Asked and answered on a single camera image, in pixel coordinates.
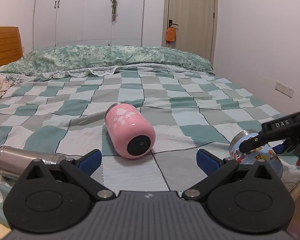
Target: logo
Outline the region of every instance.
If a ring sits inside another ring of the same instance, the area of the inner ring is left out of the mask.
[[[153,195],[151,193],[148,193],[147,195],[145,195],[145,198],[147,198],[147,199],[150,199],[152,197],[153,197]]]
[[[286,126],[286,125],[289,125],[288,120],[284,120],[284,121],[276,122],[276,123],[275,123],[275,126],[276,126],[277,128],[284,127],[284,126]]]

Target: green checkered blanket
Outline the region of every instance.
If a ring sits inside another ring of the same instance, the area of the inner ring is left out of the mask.
[[[127,160],[115,152],[104,117],[117,101],[131,103],[153,125],[156,142],[149,155]],[[102,77],[90,74],[11,87],[0,101],[0,145],[78,156],[99,148],[102,167],[92,177],[116,193],[181,192],[206,177],[196,165],[199,148],[226,157],[236,134],[258,131],[262,122],[279,116],[225,78],[126,68]],[[286,160],[295,163],[293,157]],[[290,189],[300,179],[300,171],[283,164],[282,180]],[[2,202],[12,185],[0,177],[2,223],[6,223]]]

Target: blue gripper pad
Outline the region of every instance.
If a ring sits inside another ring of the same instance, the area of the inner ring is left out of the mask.
[[[88,176],[91,176],[97,168],[100,167],[102,161],[102,154],[100,151],[96,151],[87,157],[85,160],[79,163],[78,169],[83,171]]]
[[[197,165],[205,174],[207,174],[207,176],[211,175],[223,164],[223,160],[220,160],[218,157],[204,149],[200,149],[197,152]]]
[[[285,151],[285,146],[283,144],[278,144],[277,146],[272,147],[272,149],[278,155]]]

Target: metal screw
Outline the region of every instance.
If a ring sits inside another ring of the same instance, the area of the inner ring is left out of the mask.
[[[185,191],[185,195],[190,198],[199,197],[200,191],[197,189],[188,189]]]
[[[108,190],[108,189],[103,189],[103,190],[100,190],[98,193],[97,193],[98,197],[100,198],[110,198],[112,197],[113,195],[113,192]]]

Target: power outlet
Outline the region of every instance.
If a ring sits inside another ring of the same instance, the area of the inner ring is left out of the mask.
[[[281,92],[281,93],[284,93],[285,95],[287,95],[288,97],[291,97],[293,96],[293,92],[294,90],[290,87],[287,87],[279,82],[276,82],[275,84],[275,90]]]

